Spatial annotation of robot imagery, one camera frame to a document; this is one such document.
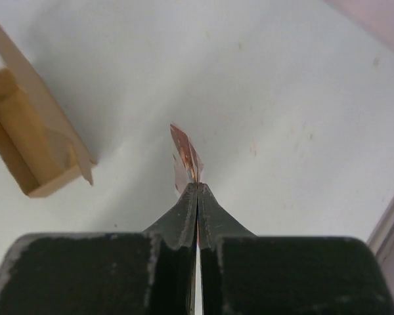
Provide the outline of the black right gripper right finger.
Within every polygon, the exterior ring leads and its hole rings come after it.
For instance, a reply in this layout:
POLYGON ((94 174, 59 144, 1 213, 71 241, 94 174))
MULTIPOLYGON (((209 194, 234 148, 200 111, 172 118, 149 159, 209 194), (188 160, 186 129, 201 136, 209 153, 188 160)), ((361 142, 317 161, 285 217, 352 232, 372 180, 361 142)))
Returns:
POLYGON ((394 314, 373 253, 350 237, 256 236, 199 184, 204 314, 394 314))

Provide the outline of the brown cardboard box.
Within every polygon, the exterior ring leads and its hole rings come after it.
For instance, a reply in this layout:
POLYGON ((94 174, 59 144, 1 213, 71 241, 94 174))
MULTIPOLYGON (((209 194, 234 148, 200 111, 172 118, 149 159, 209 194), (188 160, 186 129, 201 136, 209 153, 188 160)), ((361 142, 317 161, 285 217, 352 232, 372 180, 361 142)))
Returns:
POLYGON ((45 198, 96 165, 81 137, 0 25, 0 156, 21 191, 45 198))

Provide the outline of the small red packet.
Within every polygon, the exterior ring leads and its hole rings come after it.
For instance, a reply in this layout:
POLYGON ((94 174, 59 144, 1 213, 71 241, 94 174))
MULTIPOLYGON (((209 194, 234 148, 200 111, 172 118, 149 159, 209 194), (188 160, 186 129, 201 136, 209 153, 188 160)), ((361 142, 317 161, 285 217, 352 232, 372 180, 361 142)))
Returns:
POLYGON ((204 164, 190 137, 174 123, 171 123, 169 128, 175 149, 173 151, 175 194, 180 197, 189 183, 201 182, 204 164))

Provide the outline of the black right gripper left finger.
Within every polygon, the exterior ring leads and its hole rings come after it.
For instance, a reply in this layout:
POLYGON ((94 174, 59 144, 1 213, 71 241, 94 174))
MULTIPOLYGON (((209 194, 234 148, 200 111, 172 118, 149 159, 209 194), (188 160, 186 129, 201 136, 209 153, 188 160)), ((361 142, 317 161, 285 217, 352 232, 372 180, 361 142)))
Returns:
POLYGON ((143 232, 26 234, 0 266, 0 314, 193 314, 197 186, 143 232))

